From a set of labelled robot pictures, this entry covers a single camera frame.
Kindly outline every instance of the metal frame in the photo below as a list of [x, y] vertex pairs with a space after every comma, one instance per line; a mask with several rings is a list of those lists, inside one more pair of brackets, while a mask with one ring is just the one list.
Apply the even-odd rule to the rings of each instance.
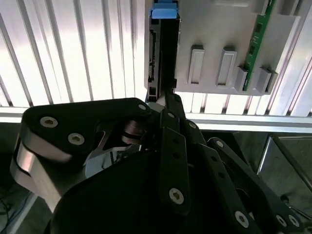
[[[264, 165], [266, 156], [269, 152], [270, 146], [275, 143], [275, 145], [279, 148], [285, 159], [290, 163], [290, 165], [294, 168], [296, 173], [300, 176], [302, 181], [305, 183], [305, 185], [308, 187], [308, 189], [312, 192], [312, 180], [310, 177], [305, 173], [305, 171], [302, 169], [302, 167], [299, 165], [299, 163], [296, 161], [296, 159], [292, 156], [292, 154], [287, 150], [285, 145], [281, 142], [281, 139], [311, 139], [312, 136], [278, 136], [274, 134], [268, 135], [268, 138], [266, 140], [266, 144], [263, 149], [263, 154], [259, 163], [259, 167], [257, 169], [257, 175], [260, 174], [262, 167]], [[302, 217], [306, 218], [309, 221], [312, 221], [312, 217], [304, 213], [303, 211], [299, 210], [296, 207], [293, 207], [288, 204], [288, 207], [292, 210], [294, 210], [296, 213], [301, 215]]]
[[278, 116], [239, 116], [187, 113], [186, 118], [201, 130], [284, 132], [312, 134], [312, 118]]

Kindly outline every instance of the wire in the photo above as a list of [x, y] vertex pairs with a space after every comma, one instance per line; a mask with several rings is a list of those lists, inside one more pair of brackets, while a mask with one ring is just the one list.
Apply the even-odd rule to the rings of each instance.
[[5, 227], [2, 229], [2, 231], [0, 232], [0, 234], [4, 234], [5, 232], [4, 231], [6, 231], [6, 229], [7, 229], [7, 227], [12, 223], [12, 221], [17, 217], [17, 216], [19, 216], [19, 214], [22, 212], [22, 210], [24, 209], [24, 207], [25, 207], [25, 205], [26, 205], [26, 202], [27, 202], [27, 200], [28, 200], [28, 198], [29, 198], [29, 196], [30, 196], [30, 194], [31, 193], [29, 193], [28, 195], [27, 195], [27, 197], [25, 198], [25, 200], [24, 200], [24, 202], [23, 203], [21, 203], [20, 204], [20, 209], [19, 209], [19, 211], [16, 213], [16, 210], [11, 214], [11, 216], [10, 217], [8, 217], [8, 219], [7, 219], [7, 222], [6, 222], [6, 224], [5, 224]]
[[5, 212], [6, 212], [6, 223], [9, 222], [9, 212], [8, 212], [8, 207], [6, 206], [6, 204], [4, 203], [4, 201], [2, 199], [0, 199], [0, 202], [2, 203], [3, 205], [3, 208], [5, 209]]

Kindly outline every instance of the rectangular slot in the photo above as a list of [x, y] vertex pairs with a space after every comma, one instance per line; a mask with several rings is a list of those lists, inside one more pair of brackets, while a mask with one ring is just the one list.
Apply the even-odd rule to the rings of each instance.
[[237, 73], [237, 77], [236, 77], [236, 81], [235, 81], [235, 85], [234, 88], [238, 91], [246, 91], [244, 90], [244, 84], [246, 82], [246, 77], [247, 77], [247, 73], [248, 71], [245, 70], [242, 67], [238, 68], [238, 73]]
[[254, 32], [256, 33], [260, 33], [261, 32], [261, 28], [262, 28], [262, 24], [261, 23], [257, 23]]
[[149, 92], [150, 92], [150, 95], [156, 96], [156, 88], [155, 87], [150, 87]]
[[269, 82], [268, 82], [268, 85], [267, 87], [265, 88], [265, 93], [266, 94], [270, 94], [273, 87], [274, 87], [274, 84], [275, 84], [275, 81], [276, 81], [276, 78], [277, 78], [277, 73], [275, 72], [272, 72], [271, 76], [270, 76], [270, 79], [269, 79]]
[[253, 53], [254, 53], [254, 46], [252, 45], [252, 46], [249, 48], [248, 54], [249, 54], [249, 55], [253, 55]]
[[205, 50], [192, 49], [188, 84], [199, 84]]
[[234, 49], [224, 48], [222, 52], [217, 86], [227, 86], [232, 78], [237, 52]]

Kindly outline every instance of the white louvered panel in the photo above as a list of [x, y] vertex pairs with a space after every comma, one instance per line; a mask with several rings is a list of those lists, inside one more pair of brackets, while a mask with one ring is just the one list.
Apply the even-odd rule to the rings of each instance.
[[133, 55], [135, 72], [136, 98], [145, 100], [147, 89], [144, 87], [144, 78], [148, 77], [148, 51], [149, 51], [149, 19], [148, 9], [152, 1], [132, 0], [132, 29], [133, 29]]
[[32, 33], [34, 37], [30, 34], [29, 37], [31, 39], [34, 39], [33, 41], [33, 47], [36, 45], [36, 48], [38, 50], [38, 58], [37, 60], [40, 60], [40, 63], [42, 64], [42, 68], [45, 74], [45, 78], [47, 81], [47, 84], [49, 86], [49, 91], [51, 94], [51, 99], [54, 104], [63, 103], [62, 96], [60, 93], [60, 88], [58, 86], [58, 82], [56, 79], [56, 76], [54, 74], [53, 66], [51, 63], [51, 59], [49, 57], [49, 52], [45, 44], [45, 36], [42, 31], [42, 24], [41, 19], [39, 17], [39, 12], [36, 9], [35, 2], [32, 0], [25, 0], [24, 4], [22, 1], [19, 2], [19, 7], [21, 8], [22, 12], [27, 12], [27, 16], [24, 16], [24, 18], [29, 18], [29, 23], [32, 29]]
[[73, 1], [52, 0], [73, 101], [90, 101]]
[[114, 98], [125, 98], [125, 80], [122, 60], [122, 42], [120, 37], [120, 1], [104, 1], [104, 11], [106, 16], [106, 32], [108, 35], [108, 51], [110, 56], [111, 73], [113, 80]]
[[195, 93], [193, 95], [192, 113], [199, 113], [204, 94]]
[[251, 102], [248, 108], [248, 115], [255, 115], [259, 106], [260, 97], [250, 97]]
[[0, 54], [0, 76], [13, 106], [29, 107], [22, 84], [2, 35], [0, 35]]
[[133, 44], [131, 28], [131, 1], [121, 0], [120, 2], [120, 24], [122, 35], [123, 69], [125, 77], [126, 97], [135, 96]]
[[312, 48], [312, 7], [307, 18], [303, 19], [301, 23], [304, 23], [304, 25], [276, 92], [270, 115], [286, 115], [309, 65], [312, 53], [311, 49], [307, 48]]
[[227, 97], [225, 94], [207, 94], [205, 113], [221, 114]]
[[245, 110], [248, 96], [231, 95], [226, 109], [228, 115], [242, 115]]
[[291, 116], [306, 117], [312, 108], [312, 60], [305, 78], [299, 87], [298, 97], [294, 100]]
[[25, 24], [16, 0], [0, 1], [0, 13], [34, 105], [49, 104]]
[[184, 94], [183, 92], [175, 92], [175, 94], [178, 94], [181, 98], [182, 103], [184, 102]]
[[[145, 100], [151, 3], [0, 1], [0, 105], [28, 107], [124, 97]], [[302, 6], [300, 11], [309, 8]], [[244, 118], [245, 111], [250, 117], [269, 117], [268, 112], [306, 116], [312, 108], [312, 13], [307, 18], [302, 12], [299, 15], [303, 20], [296, 19], [280, 61], [273, 61], [278, 62], [279, 81], [271, 95], [179, 93], [185, 112], [238, 118]]]
[[4, 95], [4, 92], [0, 86], [0, 106], [9, 106], [8, 101], [6, 100], [6, 97]]
[[101, 0], [80, 1], [85, 50], [94, 100], [111, 99], [112, 84]]
[[[32, 4], [34, 5], [35, 12], [30, 11], [30, 6]], [[34, 35], [38, 48], [41, 48], [40, 57], [42, 64], [46, 67], [45, 69], [48, 70], [52, 67], [53, 75], [57, 81], [61, 102], [68, 103], [73, 101], [64, 62], [62, 67], [61, 60], [63, 61], [63, 53], [59, 41], [59, 31], [55, 21], [52, 2], [50, 0], [46, 2], [42, 0], [26, 0], [25, 5], [28, 9], [28, 14], [34, 14], [29, 17], [31, 21], [33, 20], [33, 27], [36, 26], [35, 18], [37, 18], [39, 22], [40, 31], [38, 28], [35, 28], [38, 33], [35, 33], [34, 31]]]
[[185, 113], [190, 113], [192, 110], [193, 93], [183, 93], [183, 108]]

